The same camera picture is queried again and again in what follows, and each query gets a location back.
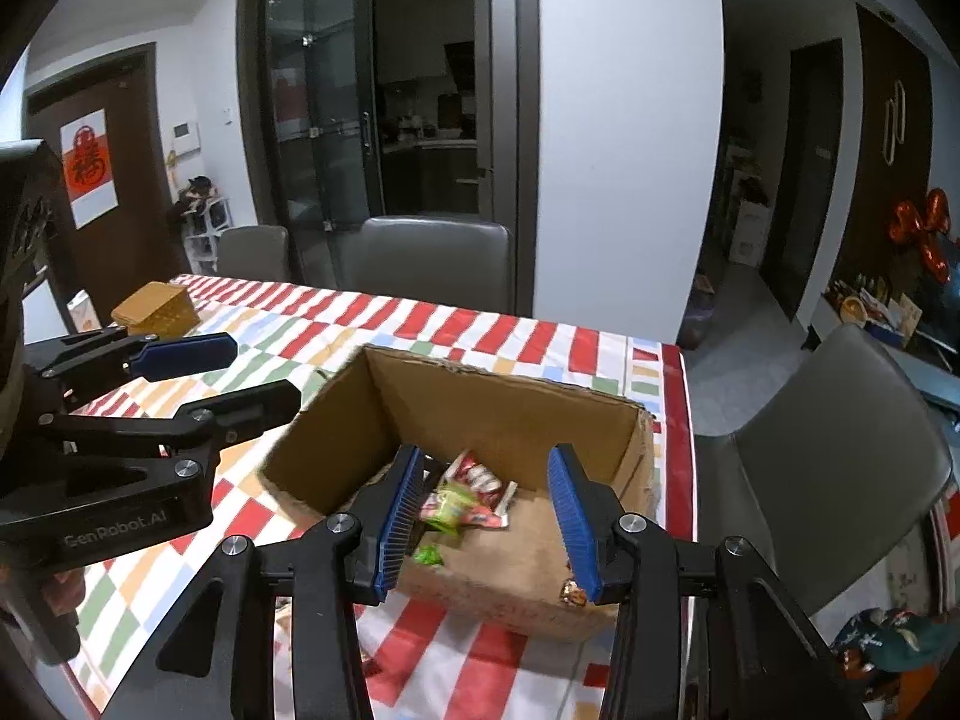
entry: snack wrapper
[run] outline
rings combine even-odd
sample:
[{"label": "snack wrapper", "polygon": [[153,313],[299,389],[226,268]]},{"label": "snack wrapper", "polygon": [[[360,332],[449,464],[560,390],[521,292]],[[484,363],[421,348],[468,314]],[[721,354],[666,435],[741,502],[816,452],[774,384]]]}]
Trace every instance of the snack wrapper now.
[{"label": "snack wrapper", "polygon": [[476,496],[463,485],[440,482],[421,508],[421,520],[442,533],[456,536],[464,518],[477,505]]},{"label": "snack wrapper", "polygon": [[470,510],[466,525],[482,528],[506,528],[509,525],[507,507],[517,494],[517,483],[506,485],[486,466],[480,464],[472,451],[465,449],[443,474],[445,482],[456,482],[470,488],[477,505]]},{"label": "snack wrapper", "polygon": [[421,544],[414,552],[414,560],[423,565],[443,565],[443,555],[435,544]]},{"label": "snack wrapper", "polygon": [[587,591],[571,578],[566,580],[560,588],[560,600],[572,607],[585,607],[587,605]]}]

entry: glass sliding door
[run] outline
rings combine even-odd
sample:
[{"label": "glass sliding door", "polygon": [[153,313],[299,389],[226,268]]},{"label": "glass sliding door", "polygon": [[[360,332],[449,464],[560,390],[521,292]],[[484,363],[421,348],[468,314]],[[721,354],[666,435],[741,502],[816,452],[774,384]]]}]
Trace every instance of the glass sliding door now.
[{"label": "glass sliding door", "polygon": [[473,0],[481,218],[517,234],[517,0]]},{"label": "glass sliding door", "polygon": [[381,213],[370,7],[264,0],[277,215],[311,286],[349,288],[352,237]]}]

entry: red snack package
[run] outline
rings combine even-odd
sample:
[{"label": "red snack package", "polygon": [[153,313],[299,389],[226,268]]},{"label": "red snack package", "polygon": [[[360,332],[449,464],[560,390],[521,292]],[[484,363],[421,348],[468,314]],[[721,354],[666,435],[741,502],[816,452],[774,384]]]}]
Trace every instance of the red snack package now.
[{"label": "red snack package", "polygon": [[490,469],[477,463],[473,453],[465,449],[443,473],[445,482],[464,485],[476,496],[477,505],[461,518],[464,525],[481,528],[506,528],[507,507],[517,492],[517,483],[504,485]]},{"label": "red snack package", "polygon": [[448,481],[466,485],[477,496],[477,500],[489,509],[493,509],[503,496],[503,482],[486,466],[477,463],[473,453],[468,449],[450,464],[450,468],[443,474]]}]

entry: kitchen counter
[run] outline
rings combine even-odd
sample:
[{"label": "kitchen counter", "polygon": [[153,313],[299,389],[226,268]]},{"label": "kitchen counter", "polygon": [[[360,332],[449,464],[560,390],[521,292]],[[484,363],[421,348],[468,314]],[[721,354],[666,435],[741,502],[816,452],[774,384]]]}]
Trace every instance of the kitchen counter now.
[{"label": "kitchen counter", "polygon": [[380,153],[392,154],[414,148],[477,148],[477,141],[472,138],[418,138],[415,141],[390,143],[389,146],[383,146]]}]

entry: cardboard box flap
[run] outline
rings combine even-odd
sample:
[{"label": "cardboard box flap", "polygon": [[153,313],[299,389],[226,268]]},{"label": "cardboard box flap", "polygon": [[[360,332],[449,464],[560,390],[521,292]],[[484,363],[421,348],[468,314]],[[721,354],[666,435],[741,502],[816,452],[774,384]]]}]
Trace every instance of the cardboard box flap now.
[{"label": "cardboard box flap", "polygon": [[640,412],[640,418],[630,436],[630,443],[624,453],[624,461],[613,477],[611,487],[627,512],[636,512],[645,517],[656,515],[659,502],[659,488],[654,474],[653,418],[646,410]]},{"label": "cardboard box flap", "polygon": [[582,386],[392,349],[365,352],[402,442],[448,460],[472,449],[480,463],[525,490],[546,490],[547,456],[562,442],[577,448],[590,479],[613,483],[643,413],[624,398]]},{"label": "cardboard box flap", "polygon": [[390,463],[399,444],[360,355],[296,416],[260,475],[270,490],[293,496],[317,514],[333,514]]}]

